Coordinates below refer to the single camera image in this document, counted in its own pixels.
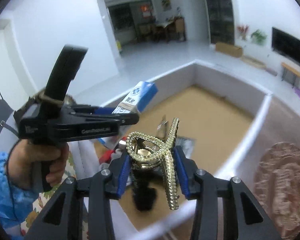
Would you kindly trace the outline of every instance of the bolt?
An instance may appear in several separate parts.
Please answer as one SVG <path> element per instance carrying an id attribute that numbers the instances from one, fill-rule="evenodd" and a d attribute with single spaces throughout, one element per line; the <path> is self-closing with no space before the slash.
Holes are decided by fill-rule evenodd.
<path id="1" fill-rule="evenodd" d="M 110 173 L 111 173 L 111 171 L 108 170 L 108 169 L 104 169 L 104 170 L 101 171 L 101 174 L 102 174 L 103 176 L 108 176 Z"/>
<path id="2" fill-rule="evenodd" d="M 232 178 L 232 181 L 233 181 L 234 183 L 240 183 L 240 182 L 241 182 L 241 179 L 240 179 L 239 177 L 233 177 L 233 178 Z"/>
<path id="3" fill-rule="evenodd" d="M 203 169 L 197 169 L 197 174 L 203 176 L 204 174 L 206 174 L 206 171 Z"/>
<path id="4" fill-rule="evenodd" d="M 74 180 L 75 180 L 74 177 L 68 177 L 68 178 L 66 178 L 66 184 L 71 184 L 74 182 Z"/>

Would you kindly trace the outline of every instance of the dark cabinet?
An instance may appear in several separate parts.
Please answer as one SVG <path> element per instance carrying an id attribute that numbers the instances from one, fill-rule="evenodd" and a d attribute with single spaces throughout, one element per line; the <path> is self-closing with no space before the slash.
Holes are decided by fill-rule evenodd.
<path id="1" fill-rule="evenodd" d="M 207 0 L 211 43 L 234 44 L 234 17 L 231 0 Z"/>

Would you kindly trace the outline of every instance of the blue and white box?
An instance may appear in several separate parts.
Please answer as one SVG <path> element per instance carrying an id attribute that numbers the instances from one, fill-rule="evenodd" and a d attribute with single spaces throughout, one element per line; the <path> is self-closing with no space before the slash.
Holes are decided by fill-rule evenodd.
<path id="1" fill-rule="evenodd" d="M 112 112 L 113 114 L 142 113 L 152 98 L 158 92 L 155 83 L 140 81 Z M 99 141 L 109 149 L 114 149 L 121 138 L 125 136 L 130 125 L 123 125 L 117 136 L 99 138 Z"/>

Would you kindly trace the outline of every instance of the flat screen tv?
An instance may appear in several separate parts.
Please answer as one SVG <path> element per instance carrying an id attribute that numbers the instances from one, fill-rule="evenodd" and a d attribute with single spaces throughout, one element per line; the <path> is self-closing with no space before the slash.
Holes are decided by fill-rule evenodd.
<path id="1" fill-rule="evenodd" d="M 300 40 L 272 28 L 272 49 L 300 65 Z"/>

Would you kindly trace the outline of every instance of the human hand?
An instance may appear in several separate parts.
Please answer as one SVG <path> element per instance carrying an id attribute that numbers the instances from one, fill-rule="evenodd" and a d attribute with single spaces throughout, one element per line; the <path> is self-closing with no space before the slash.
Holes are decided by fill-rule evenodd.
<path id="1" fill-rule="evenodd" d="M 31 167 L 33 162 L 53 161 L 46 180 L 53 187 L 60 183 L 69 155 L 67 143 L 61 149 L 51 145 L 34 145 L 21 140 L 12 150 L 8 163 L 9 180 L 22 189 L 31 188 Z"/>

